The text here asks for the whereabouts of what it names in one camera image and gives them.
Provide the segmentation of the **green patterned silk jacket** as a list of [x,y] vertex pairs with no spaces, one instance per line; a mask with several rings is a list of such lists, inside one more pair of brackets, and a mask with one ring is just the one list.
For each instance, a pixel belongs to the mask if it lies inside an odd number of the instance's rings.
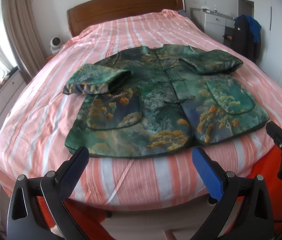
[[95,157],[140,159],[215,145],[269,120],[235,77],[238,57],[165,44],[131,48],[82,65],[63,93],[85,99],[65,146]]

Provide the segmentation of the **dark clothes on chair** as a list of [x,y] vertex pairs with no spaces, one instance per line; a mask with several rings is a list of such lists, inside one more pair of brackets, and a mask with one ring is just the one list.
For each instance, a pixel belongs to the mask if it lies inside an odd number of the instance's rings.
[[234,19],[234,28],[224,39],[238,54],[256,63],[261,53],[261,25],[251,16],[240,15]]

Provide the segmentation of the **orange red trousers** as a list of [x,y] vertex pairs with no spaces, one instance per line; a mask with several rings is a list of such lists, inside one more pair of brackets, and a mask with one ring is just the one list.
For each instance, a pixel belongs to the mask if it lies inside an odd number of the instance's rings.
[[[274,232],[282,231],[282,180],[277,177],[281,162],[281,151],[274,146],[264,157],[253,165],[249,178],[260,172],[268,187],[274,216]],[[90,239],[113,239],[101,225],[106,211],[91,207],[72,199],[65,199],[65,206]]]

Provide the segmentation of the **white desk with drawers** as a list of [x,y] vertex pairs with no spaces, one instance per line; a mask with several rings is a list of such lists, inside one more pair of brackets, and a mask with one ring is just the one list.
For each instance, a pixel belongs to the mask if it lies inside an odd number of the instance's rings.
[[221,44],[229,44],[227,36],[232,36],[235,21],[230,16],[220,13],[206,12],[198,8],[190,8],[191,20],[206,35]]

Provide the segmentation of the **white round fan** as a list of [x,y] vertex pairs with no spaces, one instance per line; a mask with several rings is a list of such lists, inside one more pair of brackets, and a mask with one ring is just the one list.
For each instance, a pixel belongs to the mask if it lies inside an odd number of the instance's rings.
[[52,54],[58,53],[61,50],[62,47],[62,42],[61,38],[59,37],[54,37],[50,41],[50,50]]

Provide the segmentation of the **beige curtain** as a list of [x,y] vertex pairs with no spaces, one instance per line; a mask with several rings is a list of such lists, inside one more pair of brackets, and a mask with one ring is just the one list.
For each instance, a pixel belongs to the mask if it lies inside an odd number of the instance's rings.
[[31,0],[2,0],[1,7],[17,66],[29,83],[45,66],[44,48],[35,24]]

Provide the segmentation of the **brown wooden headboard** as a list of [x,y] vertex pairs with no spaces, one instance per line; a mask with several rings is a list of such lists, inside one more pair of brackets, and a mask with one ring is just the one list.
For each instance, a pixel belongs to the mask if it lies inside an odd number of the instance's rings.
[[91,0],[68,9],[67,20],[71,35],[76,37],[95,24],[164,9],[185,11],[185,0]]

